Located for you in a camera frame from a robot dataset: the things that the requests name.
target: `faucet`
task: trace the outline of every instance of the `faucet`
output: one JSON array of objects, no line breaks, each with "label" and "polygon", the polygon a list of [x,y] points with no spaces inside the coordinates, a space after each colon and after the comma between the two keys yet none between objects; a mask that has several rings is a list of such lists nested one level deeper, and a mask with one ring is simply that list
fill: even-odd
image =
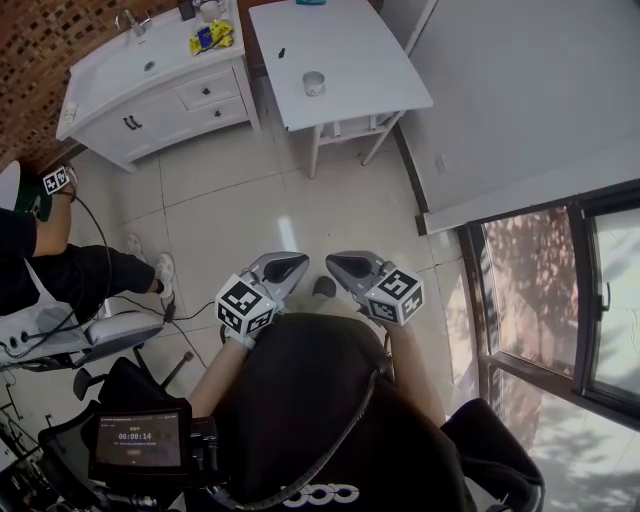
[{"label": "faucet", "polygon": [[136,36],[141,37],[146,30],[144,26],[147,23],[151,22],[151,18],[149,18],[149,13],[147,11],[144,11],[144,13],[147,15],[147,19],[144,20],[142,23],[138,23],[135,17],[133,16],[133,14],[131,14],[131,11],[129,9],[120,11],[118,14],[116,14],[116,27],[118,27],[118,30],[120,30],[120,16],[124,14],[129,20],[129,25],[131,25],[131,30],[133,30],[133,33]]}]

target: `window frame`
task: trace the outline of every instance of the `window frame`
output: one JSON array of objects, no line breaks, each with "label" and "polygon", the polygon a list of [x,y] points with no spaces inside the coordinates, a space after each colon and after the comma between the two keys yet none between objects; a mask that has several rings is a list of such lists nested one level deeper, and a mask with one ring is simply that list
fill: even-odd
[{"label": "window frame", "polygon": [[[484,224],[549,208],[566,207],[574,245],[578,286],[578,334],[573,377],[502,352],[492,266]],[[631,209],[640,210],[640,180],[469,222],[457,229],[470,287],[475,324],[480,396],[496,407],[500,402],[497,369],[543,391],[640,432],[640,405],[628,393],[594,380],[600,341],[602,283],[600,283],[595,218]]]}]

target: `black shirt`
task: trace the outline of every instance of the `black shirt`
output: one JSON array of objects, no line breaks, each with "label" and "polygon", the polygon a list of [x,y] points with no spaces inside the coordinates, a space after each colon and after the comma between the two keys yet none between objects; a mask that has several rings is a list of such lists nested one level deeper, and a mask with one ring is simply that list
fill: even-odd
[{"label": "black shirt", "polygon": [[32,306],[38,300],[25,259],[51,293],[78,281],[78,269],[64,254],[32,258],[36,236],[33,214],[0,208],[0,316]]},{"label": "black shirt", "polygon": [[[288,314],[271,326],[214,414],[231,497],[261,501],[301,477],[344,431],[371,372],[385,364],[377,336],[362,322]],[[271,510],[297,505],[475,510],[455,445],[388,376],[377,379],[365,414],[309,486]],[[201,491],[187,495],[187,507],[224,510]]]}]

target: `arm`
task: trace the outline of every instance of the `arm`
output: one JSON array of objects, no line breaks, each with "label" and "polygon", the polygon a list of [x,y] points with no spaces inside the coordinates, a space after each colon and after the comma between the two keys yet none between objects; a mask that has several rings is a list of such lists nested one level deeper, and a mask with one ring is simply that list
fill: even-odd
[{"label": "arm", "polygon": [[210,416],[240,373],[249,349],[230,339],[222,346],[206,373],[189,395],[194,418]]},{"label": "arm", "polygon": [[[63,191],[73,192],[70,187],[67,185]],[[67,195],[53,195],[49,219],[47,222],[37,221],[33,256],[54,256],[66,250],[71,231],[71,199]]]},{"label": "arm", "polygon": [[398,391],[440,428],[446,421],[444,407],[422,362],[420,346],[413,329],[409,325],[399,327],[385,324],[384,327],[391,338],[393,371]]}]

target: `electrical outlet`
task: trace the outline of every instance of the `electrical outlet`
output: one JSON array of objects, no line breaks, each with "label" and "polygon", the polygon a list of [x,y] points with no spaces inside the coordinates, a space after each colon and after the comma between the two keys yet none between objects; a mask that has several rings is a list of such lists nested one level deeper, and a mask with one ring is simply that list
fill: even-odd
[{"label": "electrical outlet", "polygon": [[435,158],[436,169],[438,170],[438,174],[444,174],[449,170],[449,164],[447,163],[447,158],[443,153],[440,153]]}]

